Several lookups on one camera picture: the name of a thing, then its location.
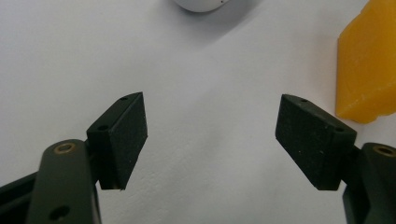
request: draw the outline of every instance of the yellow plastic block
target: yellow plastic block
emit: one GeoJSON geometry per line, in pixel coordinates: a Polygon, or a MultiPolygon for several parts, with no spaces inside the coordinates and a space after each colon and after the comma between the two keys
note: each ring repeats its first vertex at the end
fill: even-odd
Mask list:
{"type": "Polygon", "coordinates": [[[335,113],[368,123],[396,112],[396,0],[370,0],[338,40],[335,113]]]}

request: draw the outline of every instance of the black metal bracket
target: black metal bracket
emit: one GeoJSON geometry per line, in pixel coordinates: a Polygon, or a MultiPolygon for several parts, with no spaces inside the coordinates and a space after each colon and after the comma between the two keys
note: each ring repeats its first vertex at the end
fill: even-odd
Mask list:
{"type": "Polygon", "coordinates": [[[1,223],[101,223],[95,183],[125,189],[148,137],[143,93],[120,98],[87,135],[48,147],[37,173],[0,188],[1,223]]]}
{"type": "Polygon", "coordinates": [[[282,95],[276,139],[319,190],[346,182],[350,224],[396,223],[396,148],[354,146],[357,133],[311,102],[282,95]]]}

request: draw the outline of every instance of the white surface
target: white surface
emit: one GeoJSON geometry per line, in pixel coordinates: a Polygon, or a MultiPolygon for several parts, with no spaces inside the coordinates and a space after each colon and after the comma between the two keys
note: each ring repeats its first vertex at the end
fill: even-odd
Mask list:
{"type": "Polygon", "coordinates": [[[174,0],[181,7],[193,12],[207,12],[218,8],[228,0],[174,0]]]}
{"type": "MultiPolygon", "coordinates": [[[[0,1],[0,185],[143,91],[148,141],[104,223],[345,223],[275,139],[282,93],[334,109],[336,42],[365,0],[233,0],[200,15],[168,0],[0,1]]],[[[357,146],[396,146],[395,116],[357,146]]]]}

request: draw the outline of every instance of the white round object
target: white round object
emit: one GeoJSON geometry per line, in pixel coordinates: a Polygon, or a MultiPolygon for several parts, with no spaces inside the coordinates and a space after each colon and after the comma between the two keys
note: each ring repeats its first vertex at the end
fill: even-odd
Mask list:
{"type": "Polygon", "coordinates": [[[181,7],[193,12],[206,12],[221,7],[229,0],[174,0],[181,7]]]}

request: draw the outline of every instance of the yellow object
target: yellow object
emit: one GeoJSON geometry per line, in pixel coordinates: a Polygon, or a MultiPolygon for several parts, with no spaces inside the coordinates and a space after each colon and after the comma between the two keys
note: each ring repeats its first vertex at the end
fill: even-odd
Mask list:
{"type": "Polygon", "coordinates": [[[368,123],[396,112],[396,0],[370,0],[338,40],[335,113],[368,123]]]}

